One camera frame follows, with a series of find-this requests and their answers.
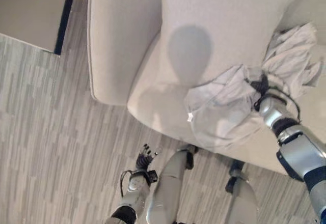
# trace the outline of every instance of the floor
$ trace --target floor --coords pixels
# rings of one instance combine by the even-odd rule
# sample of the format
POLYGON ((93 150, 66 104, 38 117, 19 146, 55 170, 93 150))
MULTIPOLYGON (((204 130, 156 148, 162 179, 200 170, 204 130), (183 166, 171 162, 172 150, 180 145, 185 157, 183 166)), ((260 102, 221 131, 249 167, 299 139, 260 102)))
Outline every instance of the floor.
MULTIPOLYGON (((152 165, 158 172, 182 145, 126 108, 92 99, 86 12, 87 0, 75 0, 60 57, 0 36, 0 223, 103 223, 120 200, 120 174, 133 167, 141 145, 161 148, 152 165)), ((224 223, 230 164, 206 151, 195 156, 178 221, 224 223)), ((253 165, 244 170, 259 201, 258 223, 314 223, 302 183, 253 165)))

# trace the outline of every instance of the white cloth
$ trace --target white cloth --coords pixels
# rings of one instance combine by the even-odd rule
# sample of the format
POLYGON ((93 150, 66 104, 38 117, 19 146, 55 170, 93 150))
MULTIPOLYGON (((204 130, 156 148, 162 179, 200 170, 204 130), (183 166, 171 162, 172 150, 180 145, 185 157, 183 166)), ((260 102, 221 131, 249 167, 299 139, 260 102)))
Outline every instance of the white cloth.
POLYGON ((185 105, 198 143, 204 148, 229 148, 243 144, 263 126, 262 118, 253 110, 260 94, 247 82, 259 80, 262 73, 269 84, 282 88, 292 98, 316 86, 322 62, 309 64, 315 32, 308 23, 275 33, 261 67, 233 66, 210 83, 190 89, 185 105))

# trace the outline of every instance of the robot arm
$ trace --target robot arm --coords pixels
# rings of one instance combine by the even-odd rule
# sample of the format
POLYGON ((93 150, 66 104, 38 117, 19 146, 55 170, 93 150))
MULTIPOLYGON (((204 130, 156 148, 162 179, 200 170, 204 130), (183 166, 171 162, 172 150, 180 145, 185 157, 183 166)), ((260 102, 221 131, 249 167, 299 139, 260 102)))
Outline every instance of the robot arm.
POLYGON ((326 223, 326 145, 286 109, 281 94, 268 91, 256 110, 278 139, 279 162, 290 177, 306 183, 312 206, 326 223))
POLYGON ((105 224, 134 224, 144 211, 145 201, 149 194, 151 183, 157 181, 155 171, 147 171, 149 164, 154 156, 150 155, 147 145, 144 145, 143 151, 138 155, 136 170, 131 172, 127 193, 122 195, 122 200, 116 211, 106 221, 105 224))

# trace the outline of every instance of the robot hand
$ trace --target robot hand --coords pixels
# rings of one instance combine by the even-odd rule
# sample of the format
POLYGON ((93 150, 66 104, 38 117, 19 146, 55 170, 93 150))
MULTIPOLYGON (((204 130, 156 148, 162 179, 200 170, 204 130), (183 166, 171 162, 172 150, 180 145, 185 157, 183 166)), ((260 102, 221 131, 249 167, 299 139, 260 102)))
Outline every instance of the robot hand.
POLYGON ((149 194, 151 183, 157 181, 156 171, 147 171, 149 164, 158 155, 153 155, 149 146, 145 144, 143 150, 139 153, 136 160, 134 171, 124 171, 120 178, 120 190, 122 201, 117 210, 112 214, 106 224, 134 224, 138 217, 143 213, 145 201, 149 194), (122 182, 126 173, 130 173, 129 185, 127 193, 124 195, 122 190, 122 182))

